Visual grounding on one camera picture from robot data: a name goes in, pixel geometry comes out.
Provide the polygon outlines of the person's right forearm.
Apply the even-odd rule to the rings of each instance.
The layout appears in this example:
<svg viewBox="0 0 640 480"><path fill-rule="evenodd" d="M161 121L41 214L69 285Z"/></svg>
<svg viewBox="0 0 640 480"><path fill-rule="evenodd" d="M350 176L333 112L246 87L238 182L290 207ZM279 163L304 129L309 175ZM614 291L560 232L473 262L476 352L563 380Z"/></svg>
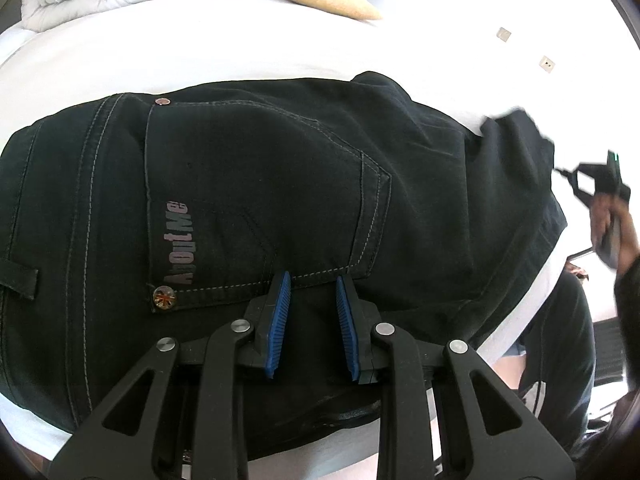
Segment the person's right forearm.
<svg viewBox="0 0 640 480"><path fill-rule="evenodd" d="M639 388L640 378L639 258L620 278L616 278L614 295L623 337L627 382L634 390Z"/></svg>

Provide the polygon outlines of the person's right hand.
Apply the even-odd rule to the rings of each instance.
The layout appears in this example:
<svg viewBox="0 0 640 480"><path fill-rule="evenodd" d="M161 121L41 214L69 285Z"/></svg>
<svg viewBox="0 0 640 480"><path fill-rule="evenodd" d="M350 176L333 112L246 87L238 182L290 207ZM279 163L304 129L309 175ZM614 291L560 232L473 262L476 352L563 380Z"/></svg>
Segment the person's right hand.
<svg viewBox="0 0 640 480"><path fill-rule="evenodd" d="M620 248L616 271L623 276L639 257L639 242L628 204L618 196L596 194L590 206L590 228L593 246L598 246L612 221L620 222Z"/></svg>

